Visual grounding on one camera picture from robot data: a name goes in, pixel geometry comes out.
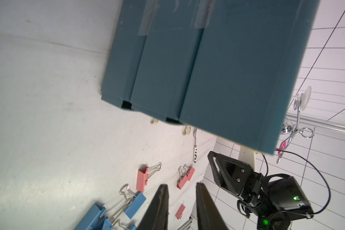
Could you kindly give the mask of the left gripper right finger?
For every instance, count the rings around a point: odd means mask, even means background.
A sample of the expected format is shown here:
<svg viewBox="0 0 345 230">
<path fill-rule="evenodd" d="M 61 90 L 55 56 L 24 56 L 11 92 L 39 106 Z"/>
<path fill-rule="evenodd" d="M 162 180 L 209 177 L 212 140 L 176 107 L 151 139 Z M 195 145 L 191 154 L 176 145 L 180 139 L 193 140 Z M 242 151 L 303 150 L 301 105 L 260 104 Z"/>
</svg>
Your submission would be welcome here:
<svg viewBox="0 0 345 230">
<path fill-rule="evenodd" d="M 227 230 L 205 184 L 196 184 L 196 212 L 199 230 Z"/>
</svg>

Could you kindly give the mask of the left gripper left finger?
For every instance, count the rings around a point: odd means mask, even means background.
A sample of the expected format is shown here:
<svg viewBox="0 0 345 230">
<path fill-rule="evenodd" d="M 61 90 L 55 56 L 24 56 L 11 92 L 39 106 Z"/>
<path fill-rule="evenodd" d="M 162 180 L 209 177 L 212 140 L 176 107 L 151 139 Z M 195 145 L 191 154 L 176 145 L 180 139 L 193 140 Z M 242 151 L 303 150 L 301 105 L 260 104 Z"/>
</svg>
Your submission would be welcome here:
<svg viewBox="0 0 345 230">
<path fill-rule="evenodd" d="M 147 211 L 140 221 L 138 230 L 167 230 L 169 216 L 169 190 L 167 184 L 157 189 Z"/>
</svg>

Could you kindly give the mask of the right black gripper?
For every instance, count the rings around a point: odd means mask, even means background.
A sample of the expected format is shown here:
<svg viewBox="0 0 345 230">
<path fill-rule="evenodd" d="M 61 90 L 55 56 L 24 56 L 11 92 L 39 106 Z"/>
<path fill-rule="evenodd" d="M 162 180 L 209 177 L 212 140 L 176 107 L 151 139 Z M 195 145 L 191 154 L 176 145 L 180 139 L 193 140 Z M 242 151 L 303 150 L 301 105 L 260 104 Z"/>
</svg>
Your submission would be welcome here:
<svg viewBox="0 0 345 230">
<path fill-rule="evenodd" d="M 243 216 L 253 213 L 268 217 L 276 212 L 263 191 L 264 176 L 255 172 L 251 165 L 213 151 L 209 152 L 208 160 L 215 184 L 238 199 L 237 209 Z"/>
</svg>

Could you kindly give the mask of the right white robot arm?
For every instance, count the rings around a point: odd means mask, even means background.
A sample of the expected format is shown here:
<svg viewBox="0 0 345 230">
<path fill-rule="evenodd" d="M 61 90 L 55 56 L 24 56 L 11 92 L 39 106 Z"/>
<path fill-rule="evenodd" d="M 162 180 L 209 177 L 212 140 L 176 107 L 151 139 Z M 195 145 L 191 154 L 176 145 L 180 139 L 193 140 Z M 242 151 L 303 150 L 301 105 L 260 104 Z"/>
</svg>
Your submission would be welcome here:
<svg viewBox="0 0 345 230">
<path fill-rule="evenodd" d="M 290 175 L 263 176 L 248 163 L 210 151 L 208 160 L 215 183 L 238 199 L 239 212 L 258 217 L 259 230 L 286 230 L 293 220 L 311 219 L 314 211 Z"/>
</svg>

